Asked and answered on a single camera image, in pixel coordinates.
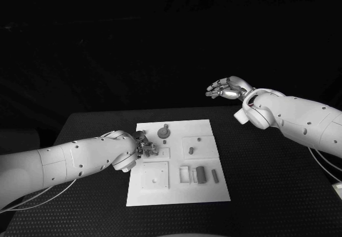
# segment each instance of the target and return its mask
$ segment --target dark background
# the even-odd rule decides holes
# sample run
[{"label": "dark background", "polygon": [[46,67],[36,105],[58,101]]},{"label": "dark background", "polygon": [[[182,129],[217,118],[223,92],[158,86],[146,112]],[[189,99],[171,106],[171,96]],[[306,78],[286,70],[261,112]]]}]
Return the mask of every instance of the dark background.
[{"label": "dark background", "polygon": [[28,0],[0,9],[0,129],[33,128],[41,147],[77,112],[241,104],[205,96],[228,76],[342,110],[341,13],[325,0]]}]

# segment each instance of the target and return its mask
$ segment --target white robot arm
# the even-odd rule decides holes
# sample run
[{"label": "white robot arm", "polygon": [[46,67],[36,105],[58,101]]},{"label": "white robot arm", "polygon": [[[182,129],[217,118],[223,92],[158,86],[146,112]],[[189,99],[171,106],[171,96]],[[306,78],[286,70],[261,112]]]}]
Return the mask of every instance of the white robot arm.
[{"label": "white robot arm", "polygon": [[143,152],[158,154],[142,131],[114,131],[39,150],[0,156],[0,209],[29,193],[83,178],[110,165],[129,172]]},{"label": "white robot arm", "polygon": [[218,80],[207,96],[240,99],[243,108],[234,114],[241,124],[276,127],[299,144],[342,158],[342,111],[328,105],[286,96],[270,89],[256,89],[238,77]]}]

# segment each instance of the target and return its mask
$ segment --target white board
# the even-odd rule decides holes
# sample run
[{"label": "white board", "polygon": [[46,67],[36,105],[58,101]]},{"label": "white board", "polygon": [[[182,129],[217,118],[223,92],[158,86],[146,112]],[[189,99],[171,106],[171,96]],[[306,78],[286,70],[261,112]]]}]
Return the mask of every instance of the white board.
[{"label": "white board", "polygon": [[[169,125],[171,136],[159,138],[158,131]],[[160,205],[195,202],[230,201],[227,181],[220,161],[220,153],[208,119],[139,123],[137,131],[146,130],[146,137],[160,151],[160,155],[142,156],[137,165],[130,171],[130,186],[127,206]],[[162,164],[168,163],[166,173]],[[194,181],[197,167],[205,167],[207,183]],[[215,184],[212,169],[218,174],[220,182]],[[181,183],[181,176],[189,174],[189,182]]]}]

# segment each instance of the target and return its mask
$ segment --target black tablecloth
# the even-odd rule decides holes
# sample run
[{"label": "black tablecloth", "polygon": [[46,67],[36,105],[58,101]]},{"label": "black tablecloth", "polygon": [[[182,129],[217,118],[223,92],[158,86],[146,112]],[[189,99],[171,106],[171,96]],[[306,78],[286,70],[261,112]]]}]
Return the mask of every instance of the black tablecloth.
[{"label": "black tablecloth", "polygon": [[[231,202],[126,207],[130,173],[109,167],[78,179],[51,202],[18,211],[6,236],[342,236],[342,201],[308,148],[276,128],[241,125],[233,116],[240,108],[72,114],[55,144],[113,130],[132,133],[140,122],[210,119]],[[22,207],[48,200],[68,184]]]}]

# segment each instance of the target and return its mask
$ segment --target black table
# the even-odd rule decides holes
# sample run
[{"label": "black table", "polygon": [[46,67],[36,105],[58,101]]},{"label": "black table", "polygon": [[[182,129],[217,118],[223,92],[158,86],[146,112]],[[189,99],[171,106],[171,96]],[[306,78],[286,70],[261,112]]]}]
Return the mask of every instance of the black table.
[{"label": "black table", "polygon": [[[110,167],[78,179],[51,202],[18,211],[6,236],[341,236],[342,201],[308,148],[276,128],[260,130],[250,122],[241,125],[233,116],[240,108],[72,114],[55,143],[113,130],[132,133],[140,122],[210,119],[231,202],[126,207],[130,173]],[[68,184],[22,207],[48,200]]]}]

